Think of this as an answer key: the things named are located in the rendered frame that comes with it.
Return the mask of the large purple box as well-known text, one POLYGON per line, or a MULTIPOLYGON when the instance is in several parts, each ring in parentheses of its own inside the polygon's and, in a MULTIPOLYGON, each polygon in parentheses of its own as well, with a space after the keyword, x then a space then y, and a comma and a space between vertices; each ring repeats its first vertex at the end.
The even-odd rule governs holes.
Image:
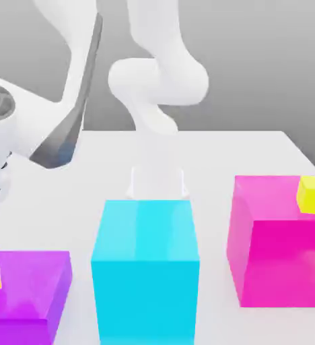
POLYGON ((53 345, 73 272, 68 251, 0 251, 0 345, 53 345))

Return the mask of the large cyan box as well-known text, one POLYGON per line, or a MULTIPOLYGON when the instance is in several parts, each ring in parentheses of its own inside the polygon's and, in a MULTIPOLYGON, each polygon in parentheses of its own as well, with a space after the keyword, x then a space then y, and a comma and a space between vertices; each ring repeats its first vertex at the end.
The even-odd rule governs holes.
POLYGON ((200 257, 187 200, 108 200, 91 259, 100 345, 194 345, 200 257))

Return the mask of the large pink box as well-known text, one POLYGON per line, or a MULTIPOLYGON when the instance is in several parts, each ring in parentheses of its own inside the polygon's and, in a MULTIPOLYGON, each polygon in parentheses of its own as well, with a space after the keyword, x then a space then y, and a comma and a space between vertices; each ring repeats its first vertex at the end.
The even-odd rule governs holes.
POLYGON ((315 214, 299 176, 237 175, 227 260, 241 307, 315 307, 315 214))

